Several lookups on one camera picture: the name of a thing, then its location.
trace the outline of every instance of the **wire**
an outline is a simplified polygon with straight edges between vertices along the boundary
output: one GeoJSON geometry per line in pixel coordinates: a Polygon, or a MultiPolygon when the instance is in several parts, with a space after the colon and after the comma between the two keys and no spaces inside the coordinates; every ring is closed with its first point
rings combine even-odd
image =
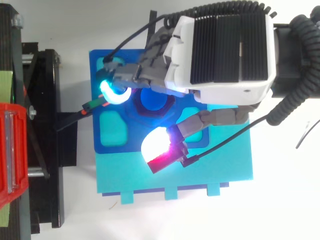
{"type": "Polygon", "coordinates": [[[107,56],[105,56],[103,58],[103,63],[108,63],[112,60],[112,57],[124,46],[126,45],[128,42],[130,42],[132,39],[134,39],[136,36],[138,36],[139,34],[141,34],[142,32],[144,32],[145,30],[147,30],[150,26],[156,24],[157,22],[159,22],[160,20],[164,19],[167,15],[161,15],[158,16],[155,20],[149,22],[148,24],[146,24],[145,26],[143,26],[142,28],[140,28],[138,31],[136,31],[134,34],[132,34],[131,36],[129,36],[126,40],[124,40],[122,43],[119,44],[119,46],[117,46],[111,53],[109,53],[107,56]]]}
{"type": "Polygon", "coordinates": [[[224,145],[228,144],[229,142],[231,142],[233,139],[235,139],[236,137],[240,136],[241,134],[243,134],[244,132],[246,132],[247,130],[249,130],[250,128],[252,128],[253,126],[257,125],[258,123],[261,123],[262,121],[266,120],[267,115],[260,117],[259,119],[253,121],[252,123],[250,123],[248,126],[245,126],[244,128],[242,128],[240,131],[236,132],[235,134],[233,134],[231,137],[227,138],[226,140],[220,142],[218,145],[210,148],[207,151],[204,151],[203,153],[199,154],[199,155],[194,155],[192,157],[189,157],[188,159],[186,159],[184,162],[185,164],[183,165],[184,167],[189,166],[190,164],[198,161],[200,158],[214,152],[215,150],[223,147],[224,145]]]}
{"type": "Polygon", "coordinates": [[[300,141],[298,142],[298,144],[296,145],[295,149],[298,149],[300,147],[300,145],[302,144],[302,142],[305,140],[306,136],[311,132],[312,129],[314,129],[315,126],[317,126],[317,124],[320,123],[320,119],[306,132],[306,134],[304,134],[302,136],[302,138],[300,139],[300,141]]]}

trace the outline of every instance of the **white background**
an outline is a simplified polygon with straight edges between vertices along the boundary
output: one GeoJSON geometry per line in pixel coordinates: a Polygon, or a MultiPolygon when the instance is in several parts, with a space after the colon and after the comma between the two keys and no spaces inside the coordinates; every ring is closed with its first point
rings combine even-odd
{"type": "MultiPolygon", "coordinates": [[[[112,49],[149,20],[149,11],[173,13],[209,0],[7,0],[24,16],[24,42],[60,55],[61,110],[78,111],[91,100],[89,51],[112,49]]],[[[277,23],[309,16],[318,0],[265,0],[277,23]]],[[[126,48],[144,48],[146,33],[126,48]]],[[[268,96],[251,119],[278,102],[268,96]]],[[[206,190],[134,196],[97,194],[92,118],[78,123],[77,167],[65,167],[65,222],[40,226],[33,240],[320,239],[320,126],[295,149],[307,121],[320,119],[320,100],[308,100],[278,127],[262,123],[251,131],[254,180],[232,182],[221,196],[206,190]]]]}

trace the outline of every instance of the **bolt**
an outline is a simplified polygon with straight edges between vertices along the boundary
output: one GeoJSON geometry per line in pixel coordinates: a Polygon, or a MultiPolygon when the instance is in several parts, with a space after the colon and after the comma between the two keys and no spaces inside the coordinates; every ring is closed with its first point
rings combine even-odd
{"type": "Polygon", "coordinates": [[[37,111],[34,109],[34,106],[32,106],[32,105],[29,107],[28,113],[29,113],[30,120],[33,120],[35,118],[35,116],[37,115],[37,111]]]}
{"type": "Polygon", "coordinates": [[[24,28],[24,18],[21,14],[14,15],[12,19],[12,26],[17,29],[23,29],[24,28]]]}

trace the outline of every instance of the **blue board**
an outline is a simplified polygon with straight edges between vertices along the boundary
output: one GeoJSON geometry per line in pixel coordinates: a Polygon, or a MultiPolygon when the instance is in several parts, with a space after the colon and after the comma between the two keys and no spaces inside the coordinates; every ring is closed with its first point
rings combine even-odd
{"type": "MultiPolygon", "coordinates": [[[[143,51],[143,49],[120,50],[117,57],[124,59],[126,63],[136,63],[143,51]]],[[[101,94],[99,83],[96,81],[96,71],[103,68],[103,57],[110,52],[111,50],[90,52],[92,99],[97,99],[101,94]]],[[[141,92],[141,102],[152,111],[158,110],[159,104],[163,106],[167,97],[150,89],[143,89],[141,92]]],[[[139,152],[146,135],[156,127],[169,127],[205,109],[207,105],[196,102],[191,94],[175,97],[173,106],[161,118],[140,115],[133,96],[120,105],[98,107],[93,112],[94,149],[99,154],[139,152]]],[[[186,142],[188,148],[208,146],[209,130],[206,128],[196,133],[186,142]]]]}
{"type": "MultiPolygon", "coordinates": [[[[90,53],[92,99],[101,94],[95,81],[95,74],[97,69],[103,66],[101,57],[109,52],[110,50],[94,50],[90,53]]],[[[142,52],[143,50],[121,50],[118,57],[122,57],[127,63],[134,63],[138,60],[137,54],[142,52]]],[[[191,95],[186,98],[176,98],[176,101],[179,100],[181,102],[177,105],[180,107],[184,103],[182,108],[173,111],[173,115],[168,113],[170,117],[164,117],[158,122],[154,119],[143,120],[140,130],[134,135],[129,134],[130,125],[141,124],[141,119],[131,116],[131,112],[126,111],[126,109],[133,109],[133,106],[130,106],[132,102],[129,100],[126,104],[115,108],[109,105],[93,112],[98,193],[105,196],[120,194],[123,204],[132,203],[135,193],[154,192],[155,190],[164,191],[166,200],[176,199],[178,190],[204,187],[207,188],[208,196],[216,196],[220,194],[220,183],[253,178],[249,131],[186,168],[183,168],[179,162],[175,162],[156,174],[151,172],[142,157],[140,147],[142,140],[152,129],[180,122],[201,109],[231,107],[199,104],[193,100],[191,95]],[[113,131],[114,124],[120,130],[113,131]]],[[[206,129],[207,135],[202,131],[198,135],[191,136],[191,139],[188,140],[189,156],[212,148],[246,125],[210,126],[206,129]]]]}

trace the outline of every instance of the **white led light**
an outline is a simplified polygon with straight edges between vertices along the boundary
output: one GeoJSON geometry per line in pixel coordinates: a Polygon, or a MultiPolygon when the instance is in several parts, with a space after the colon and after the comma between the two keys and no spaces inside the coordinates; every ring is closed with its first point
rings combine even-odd
{"type": "Polygon", "coordinates": [[[100,90],[105,98],[105,100],[114,105],[122,104],[130,98],[131,88],[128,87],[124,93],[116,94],[110,87],[106,80],[103,80],[100,84],[100,90]]]}
{"type": "Polygon", "coordinates": [[[141,153],[146,163],[167,152],[170,147],[170,137],[165,127],[157,127],[143,140],[141,153]]]}

